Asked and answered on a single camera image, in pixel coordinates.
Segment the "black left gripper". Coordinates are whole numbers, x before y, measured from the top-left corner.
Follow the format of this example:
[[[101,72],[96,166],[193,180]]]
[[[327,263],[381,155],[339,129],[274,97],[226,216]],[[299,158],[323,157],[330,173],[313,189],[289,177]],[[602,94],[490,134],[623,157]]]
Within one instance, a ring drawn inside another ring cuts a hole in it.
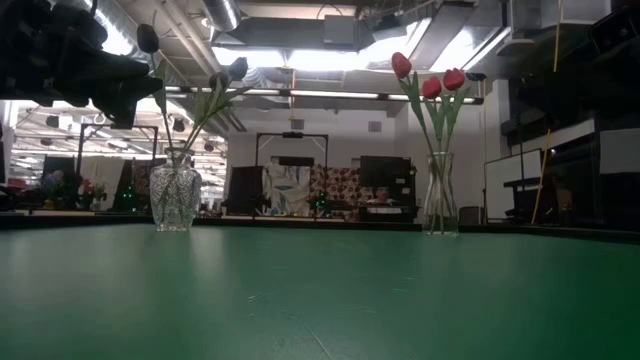
[[[52,8],[54,87],[68,102],[91,101],[120,128],[133,126],[137,102],[163,88],[149,66],[103,49],[107,30],[90,12],[69,4]]]

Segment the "tall slim glass vase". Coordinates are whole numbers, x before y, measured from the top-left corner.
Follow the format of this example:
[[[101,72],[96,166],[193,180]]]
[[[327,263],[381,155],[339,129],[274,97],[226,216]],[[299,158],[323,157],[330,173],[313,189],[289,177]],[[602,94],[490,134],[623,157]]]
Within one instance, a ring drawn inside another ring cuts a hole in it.
[[[429,184],[423,205],[422,228],[428,235],[458,234],[458,208],[451,181],[453,154],[436,152],[428,157]]]

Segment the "dark purple tulips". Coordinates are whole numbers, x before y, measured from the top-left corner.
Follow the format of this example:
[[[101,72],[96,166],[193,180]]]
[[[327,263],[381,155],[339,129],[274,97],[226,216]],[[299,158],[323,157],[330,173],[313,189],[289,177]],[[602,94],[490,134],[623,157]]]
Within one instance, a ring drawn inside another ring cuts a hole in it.
[[[132,39],[139,25],[154,27],[160,41],[156,58],[167,62],[171,85],[205,86],[222,68],[210,45],[214,28],[205,0],[105,0],[104,10]]]

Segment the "distant person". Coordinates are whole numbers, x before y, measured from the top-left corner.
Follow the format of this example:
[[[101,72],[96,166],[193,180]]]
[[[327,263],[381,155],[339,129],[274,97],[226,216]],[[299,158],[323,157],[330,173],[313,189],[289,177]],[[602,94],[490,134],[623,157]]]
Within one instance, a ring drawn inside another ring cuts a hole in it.
[[[41,183],[41,188],[48,200],[62,197],[65,188],[65,174],[62,170],[55,170],[47,174]]]

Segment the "black panel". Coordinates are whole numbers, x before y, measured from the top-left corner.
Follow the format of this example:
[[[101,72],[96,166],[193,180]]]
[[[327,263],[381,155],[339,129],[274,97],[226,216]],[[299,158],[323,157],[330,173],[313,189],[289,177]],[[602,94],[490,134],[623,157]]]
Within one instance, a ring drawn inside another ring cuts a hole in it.
[[[263,195],[262,166],[233,167],[226,199],[228,215],[253,215]]]

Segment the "pale leaf patterned panel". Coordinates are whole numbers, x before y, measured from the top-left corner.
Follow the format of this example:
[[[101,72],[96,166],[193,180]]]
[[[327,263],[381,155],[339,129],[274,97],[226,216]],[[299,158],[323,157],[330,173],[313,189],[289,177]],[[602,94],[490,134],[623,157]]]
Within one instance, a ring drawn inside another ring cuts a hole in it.
[[[265,164],[263,196],[270,202],[266,214],[307,217],[310,211],[310,177],[310,167]]]

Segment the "long ceiling light bar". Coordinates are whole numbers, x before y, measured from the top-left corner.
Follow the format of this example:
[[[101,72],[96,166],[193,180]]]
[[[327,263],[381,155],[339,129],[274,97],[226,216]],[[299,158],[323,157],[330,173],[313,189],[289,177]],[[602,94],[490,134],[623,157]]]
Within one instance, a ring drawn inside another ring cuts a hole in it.
[[[199,88],[189,86],[167,86],[167,95],[180,97],[182,94],[196,94]],[[237,95],[258,96],[258,97],[294,97],[294,98],[323,98],[323,99],[348,99],[348,100],[375,100],[391,102],[409,102],[406,94],[387,93],[367,93],[367,92],[346,92],[346,91],[316,91],[300,89],[271,89],[271,88],[251,88]],[[484,98],[465,97],[465,105],[482,105]]]

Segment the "person at desk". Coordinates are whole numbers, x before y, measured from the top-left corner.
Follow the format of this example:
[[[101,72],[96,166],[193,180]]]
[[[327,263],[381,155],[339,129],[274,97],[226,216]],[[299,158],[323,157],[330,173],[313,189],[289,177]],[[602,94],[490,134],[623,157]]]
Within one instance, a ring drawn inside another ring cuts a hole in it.
[[[374,197],[367,201],[369,205],[395,206],[398,202],[390,197],[387,187],[377,187],[374,190]]]

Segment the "green table mat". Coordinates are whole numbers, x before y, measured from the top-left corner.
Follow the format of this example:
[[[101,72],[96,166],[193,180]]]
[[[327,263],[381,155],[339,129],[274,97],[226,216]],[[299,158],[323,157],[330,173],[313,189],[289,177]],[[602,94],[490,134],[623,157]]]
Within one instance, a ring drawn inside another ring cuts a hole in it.
[[[0,232],[0,360],[640,360],[640,246],[151,225]]]

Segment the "dark waste bin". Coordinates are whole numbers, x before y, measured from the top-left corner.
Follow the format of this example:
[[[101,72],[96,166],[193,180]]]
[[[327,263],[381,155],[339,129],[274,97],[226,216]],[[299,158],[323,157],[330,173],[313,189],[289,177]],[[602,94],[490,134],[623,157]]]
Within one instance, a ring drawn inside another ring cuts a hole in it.
[[[483,225],[485,209],[481,206],[464,206],[459,209],[459,224],[464,226]]]

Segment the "white cabinet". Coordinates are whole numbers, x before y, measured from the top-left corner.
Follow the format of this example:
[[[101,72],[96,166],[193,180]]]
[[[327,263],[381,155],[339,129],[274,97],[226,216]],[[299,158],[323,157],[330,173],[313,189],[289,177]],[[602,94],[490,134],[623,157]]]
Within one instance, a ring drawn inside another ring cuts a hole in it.
[[[535,149],[489,161],[485,164],[485,208],[487,218],[503,220],[515,207],[513,191],[518,181],[538,180],[541,175],[542,151]]]

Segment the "white ceiling unit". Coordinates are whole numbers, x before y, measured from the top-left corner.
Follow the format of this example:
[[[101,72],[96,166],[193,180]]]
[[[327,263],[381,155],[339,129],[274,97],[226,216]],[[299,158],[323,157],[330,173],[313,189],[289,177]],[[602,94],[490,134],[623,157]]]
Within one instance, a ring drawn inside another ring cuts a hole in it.
[[[513,31],[545,29],[558,23],[590,26],[612,11],[611,0],[509,0]]]

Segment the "black rig frame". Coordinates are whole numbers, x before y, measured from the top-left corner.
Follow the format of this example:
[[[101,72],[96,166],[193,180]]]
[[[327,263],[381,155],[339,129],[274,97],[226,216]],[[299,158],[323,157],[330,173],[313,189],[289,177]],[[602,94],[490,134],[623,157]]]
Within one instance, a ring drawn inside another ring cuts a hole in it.
[[[158,140],[157,126],[80,125],[75,173],[96,192],[89,205],[92,211],[120,211],[124,207],[127,212],[137,197],[133,167],[136,163],[149,165],[157,158]]]
[[[264,143],[261,143],[261,138],[262,137],[269,137],[270,139],[268,141],[265,141]],[[318,145],[323,151],[324,151],[324,167],[328,167],[328,160],[329,160],[329,135],[327,134],[305,134],[303,132],[296,132],[296,131],[289,131],[289,132],[282,132],[282,133],[273,133],[273,132],[258,132],[256,133],[256,138],[255,138],[255,151],[254,151],[254,165],[258,166],[258,160],[259,160],[259,153],[260,150],[262,148],[264,148],[270,141],[272,138],[274,137],[280,137],[280,138],[288,138],[288,139],[303,139],[305,137],[308,138],[312,138],[312,139],[316,139],[316,138],[320,138],[323,139],[325,141],[325,146],[322,147],[320,145]]]

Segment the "short round ceiling duct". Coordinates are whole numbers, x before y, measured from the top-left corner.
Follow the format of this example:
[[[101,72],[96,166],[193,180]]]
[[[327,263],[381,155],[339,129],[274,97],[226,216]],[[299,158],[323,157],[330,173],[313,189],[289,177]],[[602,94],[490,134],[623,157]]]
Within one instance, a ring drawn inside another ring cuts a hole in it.
[[[235,0],[202,0],[212,26],[220,32],[235,30],[241,22],[241,12]]]

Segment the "dark rectangular ceiling duct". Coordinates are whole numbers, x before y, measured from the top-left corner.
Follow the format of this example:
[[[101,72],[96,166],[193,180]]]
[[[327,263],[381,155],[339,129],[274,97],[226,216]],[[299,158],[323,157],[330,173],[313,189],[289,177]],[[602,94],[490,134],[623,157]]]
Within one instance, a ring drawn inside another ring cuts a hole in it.
[[[212,35],[212,47],[358,52],[375,42],[364,21],[327,15],[323,19],[244,19],[232,31]]]

